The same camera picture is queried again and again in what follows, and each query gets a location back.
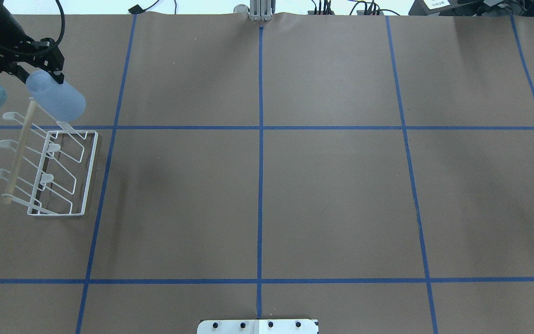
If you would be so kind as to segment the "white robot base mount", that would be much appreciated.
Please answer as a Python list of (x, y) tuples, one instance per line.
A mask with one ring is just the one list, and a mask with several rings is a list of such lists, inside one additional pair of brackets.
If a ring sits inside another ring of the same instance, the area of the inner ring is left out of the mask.
[(202, 321), (197, 334), (319, 334), (317, 320), (248, 319)]

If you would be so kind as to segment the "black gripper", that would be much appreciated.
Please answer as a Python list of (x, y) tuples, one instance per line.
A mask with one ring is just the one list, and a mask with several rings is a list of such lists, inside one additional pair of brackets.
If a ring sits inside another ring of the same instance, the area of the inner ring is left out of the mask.
[(62, 73), (65, 57), (59, 49), (59, 42), (53, 38), (33, 40), (24, 33), (19, 38), (14, 36), (8, 46), (0, 42), (0, 73), (17, 77), (26, 83), (28, 72), (20, 65), (26, 63), (46, 71), (59, 85), (64, 84)]

